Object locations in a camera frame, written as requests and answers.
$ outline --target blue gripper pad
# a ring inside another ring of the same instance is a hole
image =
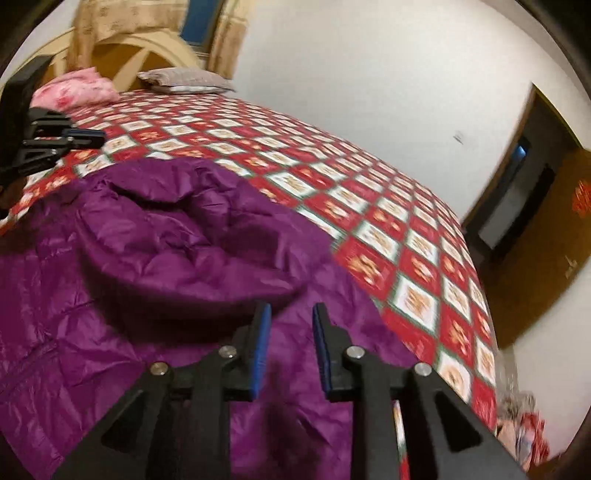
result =
[[[271,305],[264,305],[258,325],[258,337],[256,347],[252,356],[250,392],[253,400],[256,400],[261,391],[262,379],[265,376],[267,365],[267,347],[269,335],[271,334]]]
[[[312,331],[314,333],[314,346],[316,347],[316,358],[318,359],[318,368],[320,369],[320,380],[322,390],[328,393],[332,390],[330,380],[330,358],[329,351],[324,338],[324,328],[322,326],[320,304],[314,305],[312,309]]]

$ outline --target black bracket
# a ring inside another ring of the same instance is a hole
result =
[[[72,120],[45,108],[29,108],[35,87],[53,56],[32,59],[6,83],[0,98],[0,187],[49,170],[71,150],[99,149],[100,130],[73,128]],[[8,211],[0,210],[0,219]]]
[[[261,389],[271,306],[201,361],[150,366],[70,453],[53,480],[228,480],[229,403]]]
[[[313,330],[326,398],[353,402],[352,480],[400,479],[393,400],[400,402],[411,479],[527,479],[431,366],[383,363],[331,325],[322,303],[314,307]]]

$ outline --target pillow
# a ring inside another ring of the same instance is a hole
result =
[[[169,95],[183,95],[186,93],[225,93],[228,90],[219,87],[162,87],[160,85],[151,85],[153,92],[168,93]]]
[[[217,73],[199,68],[170,67],[156,69],[149,72],[139,72],[138,78],[151,85],[162,87],[216,87],[234,91],[230,80],[226,80]]]
[[[67,112],[74,108],[119,101],[113,82],[102,78],[95,68],[61,75],[33,94],[32,107]]]

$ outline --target door frame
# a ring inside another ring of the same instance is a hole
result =
[[[517,123],[517,127],[515,128],[515,131],[513,133],[513,137],[511,138],[511,141],[509,142],[509,146],[506,149],[505,154],[503,155],[500,162],[496,166],[495,172],[491,175],[491,177],[488,181],[488,184],[486,185],[486,187],[484,187],[484,189],[480,193],[480,196],[474,202],[474,204],[472,205],[472,208],[470,208],[470,211],[466,214],[466,216],[462,220],[462,228],[464,231],[467,230],[466,228],[467,228],[468,224],[470,224],[470,222],[474,220],[474,218],[478,214],[478,210],[484,205],[486,200],[495,191],[499,182],[503,178],[503,175],[505,174],[505,172],[509,166],[509,162],[511,161],[511,155],[513,155],[513,151],[517,147],[517,142],[519,141],[519,139],[523,135],[523,130],[525,129],[525,124],[527,123],[527,121],[530,118],[532,108],[534,107],[535,101],[537,99],[542,100],[550,108],[552,113],[560,120],[560,122],[563,124],[563,126],[566,128],[566,130],[568,130],[570,135],[573,137],[577,146],[579,148],[583,148],[583,146],[581,145],[581,142],[579,141],[577,136],[574,134],[573,130],[568,125],[568,123],[566,122],[564,117],[562,115],[560,115],[560,113],[556,109],[556,107],[554,105],[552,105],[550,100],[548,100],[548,97],[546,97],[546,95],[544,95],[541,92],[541,90],[538,87],[536,87],[535,84],[532,83],[531,89],[530,89],[530,94],[527,97],[527,101],[525,102],[525,106],[524,106],[522,113],[521,113],[521,118],[519,120],[519,123]]]

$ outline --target pink pillow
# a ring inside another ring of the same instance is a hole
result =
[[[95,68],[66,73],[39,88],[31,106],[67,112],[73,108],[119,100],[113,82],[102,78]]]

